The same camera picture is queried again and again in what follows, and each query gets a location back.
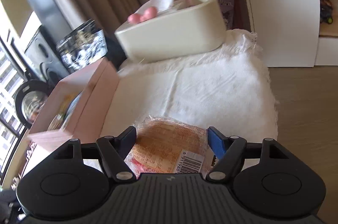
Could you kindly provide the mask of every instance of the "barcode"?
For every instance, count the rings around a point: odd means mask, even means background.
[[[201,166],[201,161],[184,156],[182,166],[177,173],[198,173],[201,169]]]

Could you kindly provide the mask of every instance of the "wooden shelf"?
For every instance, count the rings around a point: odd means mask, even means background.
[[[331,37],[338,38],[338,0],[330,0],[333,5],[333,23],[327,24],[322,22],[319,26],[319,36],[320,37]]]

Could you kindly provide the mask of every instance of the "silver screw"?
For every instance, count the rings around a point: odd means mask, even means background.
[[[212,172],[209,173],[209,178],[212,180],[222,180],[226,177],[225,173],[222,172]]]
[[[116,175],[116,178],[119,180],[129,180],[132,178],[132,173],[130,172],[120,172]]]

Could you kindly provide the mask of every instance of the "ribbed black surface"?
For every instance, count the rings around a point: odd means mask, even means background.
[[[27,217],[23,224],[58,223]],[[268,220],[247,212],[223,185],[211,184],[200,174],[142,174],[133,184],[120,185],[98,210],[65,224],[319,224],[314,216],[301,220]]]

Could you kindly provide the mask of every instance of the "pink cardboard box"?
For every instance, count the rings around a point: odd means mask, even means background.
[[[71,138],[93,143],[99,137],[119,83],[114,66],[102,58],[62,79],[48,97],[28,137],[44,149],[53,151]],[[64,129],[47,131],[66,95],[82,95]]]

